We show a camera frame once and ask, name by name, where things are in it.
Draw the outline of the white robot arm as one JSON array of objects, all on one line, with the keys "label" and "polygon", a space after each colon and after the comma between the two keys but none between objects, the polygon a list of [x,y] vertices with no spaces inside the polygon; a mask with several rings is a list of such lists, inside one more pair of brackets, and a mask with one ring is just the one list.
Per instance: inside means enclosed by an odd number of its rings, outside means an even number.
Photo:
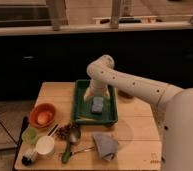
[{"label": "white robot arm", "polygon": [[114,65],[110,55],[103,55],[87,66],[91,81],[84,99],[105,95],[111,85],[154,105],[165,115],[160,171],[193,171],[193,88],[119,72]]}]

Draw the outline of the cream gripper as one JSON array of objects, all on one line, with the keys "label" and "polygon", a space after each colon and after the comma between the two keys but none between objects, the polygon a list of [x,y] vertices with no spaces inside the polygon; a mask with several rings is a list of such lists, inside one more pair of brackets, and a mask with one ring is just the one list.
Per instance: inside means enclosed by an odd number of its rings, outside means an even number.
[{"label": "cream gripper", "polygon": [[90,100],[90,99],[92,99],[93,97],[96,97],[96,96],[100,96],[100,97],[109,99],[110,98],[110,93],[108,91],[108,88],[107,87],[105,87],[105,88],[95,88],[95,87],[89,86],[86,89],[85,93],[84,93],[83,99],[85,101],[88,101],[88,100]]}]

